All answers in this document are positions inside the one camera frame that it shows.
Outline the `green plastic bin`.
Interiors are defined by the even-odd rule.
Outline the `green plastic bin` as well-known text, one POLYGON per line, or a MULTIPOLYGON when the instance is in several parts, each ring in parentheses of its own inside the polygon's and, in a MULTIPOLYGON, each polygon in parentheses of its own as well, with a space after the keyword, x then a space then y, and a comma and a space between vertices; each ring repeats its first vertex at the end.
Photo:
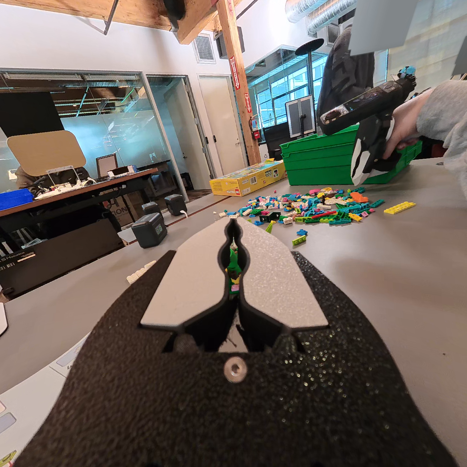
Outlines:
MULTIPOLYGON (((405 170, 416 157, 413 151, 402 154, 396 167, 387 174, 369 177, 364 184, 387 184, 405 170)), ((351 155, 311 158, 283 155, 285 170, 290 185, 335 186, 353 184, 350 176, 351 155)))
POLYGON ((282 157, 286 159, 294 152, 311 151, 315 149, 327 149, 336 146, 354 144, 359 124, 349 126, 333 135, 312 134, 281 145, 282 157))
POLYGON ((328 146, 312 146, 312 141, 299 141, 281 145, 284 164, 288 171, 304 168, 349 167, 354 141, 328 146))

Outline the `white board on stand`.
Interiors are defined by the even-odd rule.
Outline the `white board on stand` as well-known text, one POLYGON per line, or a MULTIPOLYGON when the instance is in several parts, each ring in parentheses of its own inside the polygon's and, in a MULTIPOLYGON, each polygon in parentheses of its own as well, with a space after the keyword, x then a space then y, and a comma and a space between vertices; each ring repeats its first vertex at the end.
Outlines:
POLYGON ((303 138, 316 133, 314 97, 308 95, 285 104, 291 138, 303 138))

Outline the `lego instruction booklet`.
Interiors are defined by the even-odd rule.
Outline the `lego instruction booklet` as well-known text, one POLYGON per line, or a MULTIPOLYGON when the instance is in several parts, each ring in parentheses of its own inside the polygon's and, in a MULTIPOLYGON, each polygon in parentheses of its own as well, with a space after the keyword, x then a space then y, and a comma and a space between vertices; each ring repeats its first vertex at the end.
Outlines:
POLYGON ((0 465, 13 466, 48 417, 89 334, 0 396, 0 465))

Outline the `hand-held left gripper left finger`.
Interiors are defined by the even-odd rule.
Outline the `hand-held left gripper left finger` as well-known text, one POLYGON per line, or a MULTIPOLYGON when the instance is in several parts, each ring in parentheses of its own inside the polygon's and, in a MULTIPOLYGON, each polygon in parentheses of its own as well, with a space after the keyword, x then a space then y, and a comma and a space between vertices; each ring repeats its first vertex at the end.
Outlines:
POLYGON ((191 236, 176 251, 140 324, 192 336, 197 346, 217 351, 236 312, 230 298, 230 245, 237 225, 221 219, 191 236))

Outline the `person's right forearm grey sleeve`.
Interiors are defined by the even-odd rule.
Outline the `person's right forearm grey sleeve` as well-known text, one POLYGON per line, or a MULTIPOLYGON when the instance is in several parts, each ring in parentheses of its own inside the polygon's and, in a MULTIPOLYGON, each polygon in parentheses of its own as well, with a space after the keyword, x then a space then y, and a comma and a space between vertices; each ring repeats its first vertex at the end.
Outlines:
POLYGON ((442 141, 444 167, 467 193, 467 83, 447 80, 431 92, 417 118, 417 131, 442 141))

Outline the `blue plastic bin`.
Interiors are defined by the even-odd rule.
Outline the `blue plastic bin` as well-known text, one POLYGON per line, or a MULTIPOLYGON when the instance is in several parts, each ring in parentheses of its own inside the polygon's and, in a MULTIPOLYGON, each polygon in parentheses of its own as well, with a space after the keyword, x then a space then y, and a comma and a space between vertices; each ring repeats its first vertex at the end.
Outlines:
POLYGON ((34 200, 33 194, 28 189, 7 191, 0 194, 0 210, 6 210, 28 204, 34 200))

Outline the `wooden support post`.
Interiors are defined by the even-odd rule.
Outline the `wooden support post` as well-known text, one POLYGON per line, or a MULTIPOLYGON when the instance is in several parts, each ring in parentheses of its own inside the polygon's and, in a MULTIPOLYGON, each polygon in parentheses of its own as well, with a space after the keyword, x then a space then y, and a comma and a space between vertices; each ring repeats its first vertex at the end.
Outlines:
POLYGON ((254 141, 249 127, 249 116, 253 115, 251 99, 248 91, 247 77, 238 27, 234 1, 219 0, 216 3, 220 26, 225 41, 228 63, 231 70, 234 91, 241 120, 243 139, 246 146, 248 165, 261 162, 258 142, 254 141))

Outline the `wooden desk with black frame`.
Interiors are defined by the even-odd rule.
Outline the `wooden desk with black frame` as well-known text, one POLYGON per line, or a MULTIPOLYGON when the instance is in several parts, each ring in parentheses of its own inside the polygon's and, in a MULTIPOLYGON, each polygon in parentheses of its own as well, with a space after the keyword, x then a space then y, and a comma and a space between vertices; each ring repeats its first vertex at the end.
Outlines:
POLYGON ((152 168, 1 210, 1 235, 5 236, 45 220, 54 219, 134 192, 141 192, 142 200, 147 202, 149 197, 144 189, 152 175, 157 172, 157 168, 152 168))

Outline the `white lego pieces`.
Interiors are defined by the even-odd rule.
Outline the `white lego pieces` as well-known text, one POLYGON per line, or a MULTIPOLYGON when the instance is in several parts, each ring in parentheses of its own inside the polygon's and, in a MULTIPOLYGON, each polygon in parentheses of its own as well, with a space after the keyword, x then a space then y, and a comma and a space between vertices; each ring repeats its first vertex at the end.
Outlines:
POLYGON ((134 283, 136 280, 138 280, 145 272, 147 272, 154 264, 156 263, 155 260, 145 264, 141 269, 137 270, 133 274, 129 275, 126 277, 126 280, 128 281, 129 284, 134 283))

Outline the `white door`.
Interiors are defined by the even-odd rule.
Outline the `white door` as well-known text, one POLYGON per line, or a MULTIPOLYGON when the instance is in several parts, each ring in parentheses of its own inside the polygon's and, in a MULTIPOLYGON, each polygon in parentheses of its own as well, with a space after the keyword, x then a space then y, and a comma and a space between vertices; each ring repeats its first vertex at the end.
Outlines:
POLYGON ((198 78, 213 142, 218 154, 222 175, 247 166, 242 136, 230 76, 201 75, 198 78))

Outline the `person's right hand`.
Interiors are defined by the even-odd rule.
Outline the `person's right hand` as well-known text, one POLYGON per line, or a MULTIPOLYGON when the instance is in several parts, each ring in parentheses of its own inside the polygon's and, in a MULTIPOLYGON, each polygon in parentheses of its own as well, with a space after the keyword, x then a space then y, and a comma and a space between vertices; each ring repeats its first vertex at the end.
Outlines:
POLYGON ((383 160, 390 158, 395 149, 404 149, 418 141, 416 123, 423 106, 423 102, 418 101, 418 97, 413 98, 394 110, 394 126, 382 155, 383 160))

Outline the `yellow lego plate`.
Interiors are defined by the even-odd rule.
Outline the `yellow lego plate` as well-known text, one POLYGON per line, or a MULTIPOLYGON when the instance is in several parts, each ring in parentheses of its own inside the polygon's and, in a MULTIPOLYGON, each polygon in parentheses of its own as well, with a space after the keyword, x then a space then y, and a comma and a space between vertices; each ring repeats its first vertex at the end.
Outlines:
POLYGON ((395 215, 415 206, 416 206, 416 203, 405 201, 395 206, 389 207, 385 209, 383 212, 386 214, 395 215))

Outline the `pile of colourful lego pieces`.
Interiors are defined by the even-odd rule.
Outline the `pile of colourful lego pieces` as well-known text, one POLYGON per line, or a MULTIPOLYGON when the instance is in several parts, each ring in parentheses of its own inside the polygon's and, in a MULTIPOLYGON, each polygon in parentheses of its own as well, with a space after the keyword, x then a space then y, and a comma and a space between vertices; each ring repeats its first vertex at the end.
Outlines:
POLYGON ((213 212, 217 219, 244 219, 247 222, 271 231, 275 226, 307 226, 324 224, 343 226, 360 222, 386 204, 385 199, 370 195, 364 187, 333 189, 326 187, 305 192, 281 192, 250 197, 241 207, 213 212), (368 197, 369 203, 352 202, 349 194, 360 192, 368 197), (261 214, 280 212, 278 221, 262 223, 261 214))

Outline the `green lego plant build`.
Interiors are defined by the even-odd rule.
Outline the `green lego plant build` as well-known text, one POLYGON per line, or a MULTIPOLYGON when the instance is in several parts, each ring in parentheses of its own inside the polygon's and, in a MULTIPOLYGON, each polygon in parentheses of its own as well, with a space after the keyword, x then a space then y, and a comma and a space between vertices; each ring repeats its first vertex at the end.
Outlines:
POLYGON ((242 269, 238 264, 237 248, 230 248, 230 261, 225 269, 229 278, 229 295, 237 295, 240 289, 242 269))

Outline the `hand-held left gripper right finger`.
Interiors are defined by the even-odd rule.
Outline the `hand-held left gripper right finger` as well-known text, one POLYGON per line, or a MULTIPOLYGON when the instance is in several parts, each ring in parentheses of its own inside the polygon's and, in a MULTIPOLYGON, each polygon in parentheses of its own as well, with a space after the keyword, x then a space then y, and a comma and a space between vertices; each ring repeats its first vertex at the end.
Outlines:
POLYGON ((325 329, 329 323, 290 249, 244 219, 235 220, 242 268, 239 319, 252 350, 273 347, 282 334, 325 329))

